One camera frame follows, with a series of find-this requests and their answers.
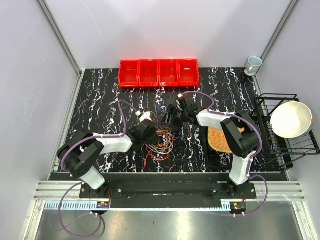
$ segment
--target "floor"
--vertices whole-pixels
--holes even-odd
[[[89,129],[100,134],[115,134],[123,130],[118,109],[118,100],[133,104],[140,111],[153,111],[161,115],[168,104],[175,101],[179,93],[200,91],[214,98],[214,109],[236,112],[254,109],[257,95],[252,77],[245,75],[244,68],[200,68],[199,87],[158,87],[124,88],[118,85],[119,69],[86,69],[78,93],[68,138],[81,129]],[[203,96],[194,97],[202,107],[211,101]],[[137,124],[137,119],[129,107],[123,106],[127,127]],[[111,153],[99,156],[96,167],[102,173],[201,173],[228,172],[232,165],[232,155],[210,150],[206,135],[199,127],[186,124],[181,130],[183,137],[174,141],[170,158],[156,161],[147,156],[145,147],[141,151]],[[263,154],[254,159],[254,171],[266,161]]]
[[[250,202],[248,212],[258,207]],[[82,211],[63,211],[67,225]],[[78,235],[89,235],[99,224],[93,216],[73,223],[68,229]],[[245,218],[215,216],[209,212],[122,212],[103,215],[103,227],[97,240],[302,240],[293,207],[289,202],[267,202],[257,214]],[[37,240],[73,240],[60,230],[58,211],[45,210]]]

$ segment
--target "white mug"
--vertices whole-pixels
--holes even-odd
[[[258,69],[262,65],[262,60],[257,56],[251,56],[248,58],[244,73],[248,76],[253,76],[257,73]]]

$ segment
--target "black marble tabletop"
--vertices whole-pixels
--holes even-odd
[[[252,77],[245,75],[244,68],[200,68],[198,87],[157,87],[123,88],[118,85],[119,69],[87,69],[81,83],[68,138],[81,129],[89,129],[98,134],[118,134],[123,131],[118,100],[131,103],[141,112],[160,113],[174,101],[179,93],[200,91],[214,98],[214,110],[236,112],[240,109],[252,111],[253,100],[257,94]],[[194,96],[202,107],[208,107],[210,99]],[[127,128],[137,124],[137,117],[130,107],[123,104]],[[215,152],[214,158],[208,157],[204,147],[200,128],[186,124],[181,133],[184,137],[174,141],[170,158],[156,161],[147,155],[145,147],[141,151],[128,153],[110,153],[100,155],[96,167],[103,173],[108,172],[219,172],[230,169],[232,155]]]

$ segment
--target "yellow basket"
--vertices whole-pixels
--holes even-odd
[[[242,133],[245,131],[245,128],[241,128],[239,129],[239,131],[240,133]],[[217,152],[232,154],[232,151],[228,146],[224,131],[220,129],[208,127],[208,143],[209,146]]]

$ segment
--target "white bowl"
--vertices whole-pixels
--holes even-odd
[[[274,133],[285,139],[297,138],[309,132],[313,122],[310,109],[298,101],[280,105],[270,120]]]

